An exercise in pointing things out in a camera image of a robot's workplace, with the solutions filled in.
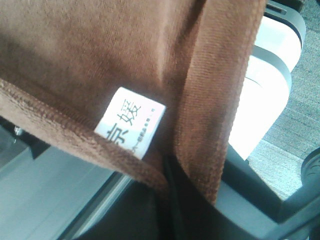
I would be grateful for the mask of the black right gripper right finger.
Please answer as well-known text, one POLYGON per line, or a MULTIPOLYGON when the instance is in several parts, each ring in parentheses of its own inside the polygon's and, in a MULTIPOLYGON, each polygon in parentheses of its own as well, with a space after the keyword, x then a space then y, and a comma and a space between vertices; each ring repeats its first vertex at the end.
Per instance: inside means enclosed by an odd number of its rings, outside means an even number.
POLYGON ((168 209, 159 214, 161 240, 261 240, 270 230, 263 212, 268 187, 243 160, 227 160, 217 202, 196 189, 173 155, 163 157, 168 209))

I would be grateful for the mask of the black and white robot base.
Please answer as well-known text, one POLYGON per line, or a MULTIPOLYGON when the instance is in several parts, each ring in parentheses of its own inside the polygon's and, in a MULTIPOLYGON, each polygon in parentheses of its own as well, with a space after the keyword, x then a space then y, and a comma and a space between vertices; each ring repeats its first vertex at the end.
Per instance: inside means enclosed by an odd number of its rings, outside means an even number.
POLYGON ((320 150, 300 167, 302 185, 286 200, 250 167, 248 157, 284 111, 292 71, 303 50, 301 14, 278 0, 266 3, 229 138, 216 208, 229 221, 229 240, 317 240, 320 237, 320 150))

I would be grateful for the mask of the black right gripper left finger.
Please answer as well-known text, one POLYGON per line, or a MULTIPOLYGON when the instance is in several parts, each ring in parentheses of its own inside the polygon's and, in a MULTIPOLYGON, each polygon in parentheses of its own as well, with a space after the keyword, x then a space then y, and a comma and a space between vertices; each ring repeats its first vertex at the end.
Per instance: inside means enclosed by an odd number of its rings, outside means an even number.
POLYGON ((78 240, 166 240, 168 227, 155 191, 131 184, 78 240))

